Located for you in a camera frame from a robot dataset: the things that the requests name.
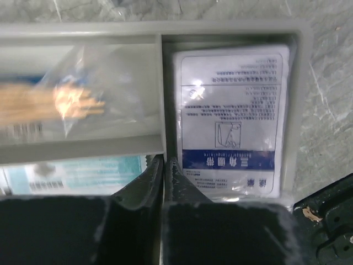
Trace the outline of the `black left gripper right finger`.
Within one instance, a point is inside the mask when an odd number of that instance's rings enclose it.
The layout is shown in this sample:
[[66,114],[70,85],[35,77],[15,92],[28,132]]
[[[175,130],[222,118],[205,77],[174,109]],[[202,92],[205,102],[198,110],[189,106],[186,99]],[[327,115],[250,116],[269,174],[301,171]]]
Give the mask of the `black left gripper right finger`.
[[296,222],[282,205],[215,203],[181,172],[165,166],[164,264],[299,264]]

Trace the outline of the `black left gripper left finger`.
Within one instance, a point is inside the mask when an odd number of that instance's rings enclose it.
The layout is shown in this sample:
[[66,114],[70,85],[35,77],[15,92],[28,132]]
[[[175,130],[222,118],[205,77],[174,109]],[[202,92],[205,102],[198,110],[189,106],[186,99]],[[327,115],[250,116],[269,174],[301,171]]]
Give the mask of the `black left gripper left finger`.
[[1,197],[2,264],[158,264],[164,158],[109,196]]

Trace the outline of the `light blue gauze packet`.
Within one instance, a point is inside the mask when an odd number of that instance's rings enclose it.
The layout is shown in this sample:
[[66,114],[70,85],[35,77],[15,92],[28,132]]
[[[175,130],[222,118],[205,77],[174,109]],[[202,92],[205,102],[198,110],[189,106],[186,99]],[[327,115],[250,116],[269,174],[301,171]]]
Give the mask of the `light blue gauze packet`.
[[146,168],[145,155],[2,166],[1,195],[112,195]]

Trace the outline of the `white blue instruction packet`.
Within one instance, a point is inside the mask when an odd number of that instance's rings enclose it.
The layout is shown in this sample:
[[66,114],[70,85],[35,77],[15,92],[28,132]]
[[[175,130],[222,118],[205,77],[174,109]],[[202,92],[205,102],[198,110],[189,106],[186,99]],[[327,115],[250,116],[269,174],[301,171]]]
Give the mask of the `white blue instruction packet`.
[[206,196],[280,195],[289,62],[284,44],[173,56],[178,161]]

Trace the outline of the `cotton swabs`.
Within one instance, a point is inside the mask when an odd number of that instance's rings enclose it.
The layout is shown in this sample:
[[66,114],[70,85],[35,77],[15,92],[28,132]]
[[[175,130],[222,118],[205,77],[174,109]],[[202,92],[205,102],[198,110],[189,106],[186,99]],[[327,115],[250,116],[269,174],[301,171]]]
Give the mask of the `cotton swabs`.
[[1,49],[1,143],[159,133],[152,44]]

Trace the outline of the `grey plastic divided tray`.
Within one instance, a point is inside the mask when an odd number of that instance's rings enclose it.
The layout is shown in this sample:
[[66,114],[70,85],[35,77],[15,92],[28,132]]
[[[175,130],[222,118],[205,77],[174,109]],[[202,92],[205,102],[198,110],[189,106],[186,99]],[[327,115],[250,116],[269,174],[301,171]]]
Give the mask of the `grey plastic divided tray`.
[[152,44],[155,49],[161,122],[159,133],[107,139],[45,141],[10,145],[1,143],[1,167],[83,158],[142,155],[147,158],[147,156],[162,155],[166,163],[170,158],[175,158],[181,169],[176,142],[173,56],[183,51],[284,44],[290,49],[290,75],[287,85],[280,195],[277,198],[249,195],[207,197],[214,201],[238,201],[276,200],[286,196],[294,179],[296,145],[298,144],[304,96],[302,77],[307,70],[307,60],[312,45],[311,34],[306,23],[300,20],[279,19],[1,26],[1,49],[130,44]]

